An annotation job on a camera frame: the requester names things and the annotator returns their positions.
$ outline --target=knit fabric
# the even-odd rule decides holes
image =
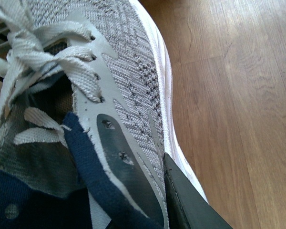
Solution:
[[[164,188],[163,168],[148,119],[148,113],[151,113],[163,148],[157,72],[147,35],[130,3],[127,0],[30,0],[28,4],[35,27],[63,21],[70,12],[82,7],[84,16],[117,52],[118,59],[103,57],[130,112],[118,102],[115,103],[116,111],[147,155]],[[59,143],[16,147],[12,142],[17,133],[32,127],[23,120],[24,109],[28,106],[40,108],[51,118],[57,116],[57,112],[53,112],[57,110],[55,104],[43,101],[51,98],[45,97],[45,93],[29,98],[24,93],[18,98],[2,127],[0,169],[25,180],[34,189],[65,197],[82,188],[68,151]]]
[[[147,117],[150,112],[163,148],[157,72],[147,35],[130,3],[127,0],[31,0],[30,6],[35,26],[64,20],[69,12],[83,7],[85,9],[84,16],[91,21],[118,53],[117,60],[109,56],[104,56],[104,59],[130,113],[117,103],[116,110],[151,161],[164,187],[163,168]]]

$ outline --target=sneaker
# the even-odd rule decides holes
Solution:
[[[165,44],[140,3],[0,0],[0,20],[12,46],[0,177],[68,203],[88,188],[96,229],[169,228],[163,152],[203,191],[176,141]],[[7,219],[24,218],[27,202],[1,198]]]

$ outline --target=shoelace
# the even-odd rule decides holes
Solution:
[[[36,83],[61,71],[64,71],[71,83],[77,86],[87,98],[95,103],[101,101],[97,75],[89,65],[89,62],[95,59],[92,50],[71,46],[56,55],[43,50],[44,47],[70,35],[76,35],[91,42],[91,32],[84,25],[74,21],[64,21],[35,28],[25,0],[14,0],[12,4],[10,1],[0,0],[0,20],[4,21],[10,29],[8,40],[12,47],[7,56],[10,66],[0,93],[0,128],[5,122],[4,111],[7,104],[12,109],[17,96],[31,86],[34,87],[32,90],[34,92],[51,87],[53,82],[50,85]],[[50,117],[38,109],[29,109],[26,114],[27,121],[40,127],[53,129],[55,132],[54,134],[53,130],[33,128],[32,133],[46,131],[53,138],[44,139],[44,142],[59,139],[66,146],[58,123],[54,124],[54,120],[50,120]],[[28,141],[25,140],[24,135],[20,136],[22,141]],[[30,142],[33,140],[40,141],[38,138],[32,138]]]

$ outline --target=gray knit sneaker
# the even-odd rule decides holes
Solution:
[[[159,89],[157,74],[165,66],[152,46],[165,47],[162,40],[151,43],[140,7],[135,0],[0,0],[12,46],[0,95],[0,169],[60,198],[87,186],[93,228],[106,228],[119,213],[107,210],[78,175],[64,135],[72,127],[62,124],[69,111],[113,192],[130,206],[120,211],[154,228],[169,227],[162,165],[165,79]]]

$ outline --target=shoe upper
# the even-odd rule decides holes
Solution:
[[[123,146],[129,146],[136,169],[151,186],[167,228],[157,71],[148,37],[130,2],[20,2],[22,10],[0,1],[3,12],[23,25],[17,28],[19,24],[7,22],[18,30],[14,37],[9,36],[15,41],[9,62],[14,71],[22,68],[22,72],[17,79],[4,80],[5,92],[11,95],[10,112],[6,120],[1,122],[0,118],[0,169],[32,189],[61,198],[83,188],[85,184],[63,138],[62,120],[72,111],[107,176],[136,205],[133,193],[140,188],[129,186],[129,179],[110,162],[105,150],[108,143],[98,126],[117,122],[124,136]],[[36,43],[28,48],[29,42]],[[126,158],[123,150],[120,153]]]

